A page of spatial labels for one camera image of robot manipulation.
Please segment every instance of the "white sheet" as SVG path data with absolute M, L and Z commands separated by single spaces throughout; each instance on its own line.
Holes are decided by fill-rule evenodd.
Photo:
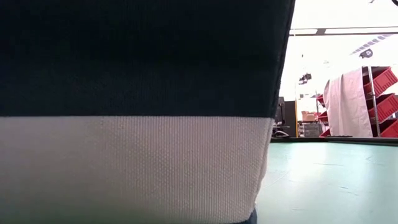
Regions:
M 329 80 L 323 92 L 332 136 L 373 137 L 362 68 Z

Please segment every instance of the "fabric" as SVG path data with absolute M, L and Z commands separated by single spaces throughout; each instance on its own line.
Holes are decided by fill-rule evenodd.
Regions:
M 0 223 L 247 220 L 293 9 L 0 1 Z
M 363 90 L 362 68 L 329 80 L 323 100 L 332 136 L 373 137 Z

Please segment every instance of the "white fabric panel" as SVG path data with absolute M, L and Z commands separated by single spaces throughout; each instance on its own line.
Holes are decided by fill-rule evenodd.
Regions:
M 0 118 L 0 217 L 96 212 L 108 218 L 141 215 L 143 223 L 244 221 L 265 174 L 272 123 L 227 117 Z
M 329 80 L 323 99 L 331 135 L 373 137 L 363 90 L 362 68 Z

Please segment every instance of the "red storage bin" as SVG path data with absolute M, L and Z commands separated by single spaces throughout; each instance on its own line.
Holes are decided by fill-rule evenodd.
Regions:
M 380 125 L 380 137 L 398 138 L 398 119 L 388 119 Z M 373 136 L 377 137 L 377 127 L 372 125 Z
M 377 115 L 379 116 L 379 123 L 398 111 L 398 99 L 395 94 L 382 95 L 376 99 Z M 374 118 L 374 108 L 372 99 L 366 100 L 368 106 L 369 117 Z
M 323 95 L 322 94 L 317 97 L 317 100 L 323 107 L 325 107 L 325 102 L 323 101 Z
M 323 112 L 320 116 L 318 116 L 318 120 L 322 122 L 328 122 L 328 112 Z
M 391 71 L 391 67 L 380 67 L 382 69 L 376 69 L 372 67 L 374 93 L 376 97 L 379 97 L 384 91 L 390 86 L 398 82 L 398 78 Z M 372 86 L 368 75 L 363 77 L 363 89 L 365 94 L 372 92 Z
M 327 129 L 321 135 L 319 135 L 319 137 L 327 137 L 327 136 L 330 136 L 330 129 Z

